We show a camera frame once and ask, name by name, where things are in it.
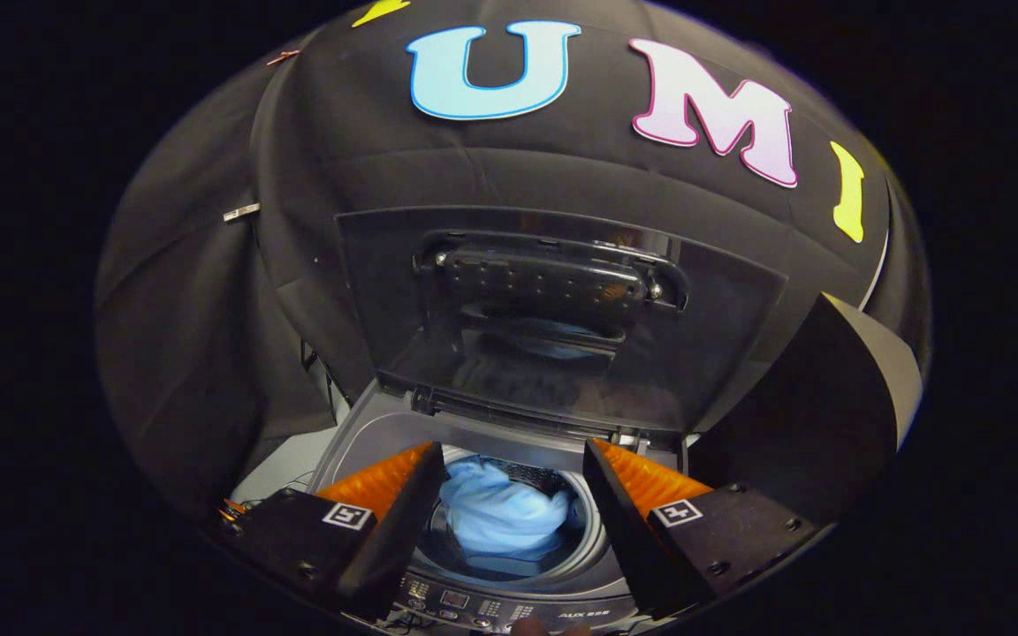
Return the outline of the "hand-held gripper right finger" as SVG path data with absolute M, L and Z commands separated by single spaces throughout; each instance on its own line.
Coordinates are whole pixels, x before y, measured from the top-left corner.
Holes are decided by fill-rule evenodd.
M 750 483 L 713 488 L 604 440 L 583 446 L 583 479 L 635 608 L 655 619 L 739 594 L 823 531 Z

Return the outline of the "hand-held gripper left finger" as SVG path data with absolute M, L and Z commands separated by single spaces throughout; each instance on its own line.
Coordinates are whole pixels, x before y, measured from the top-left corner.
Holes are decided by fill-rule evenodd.
M 383 620 L 447 479 L 442 446 L 416 444 L 316 494 L 227 503 L 217 543 L 254 574 L 332 613 Z

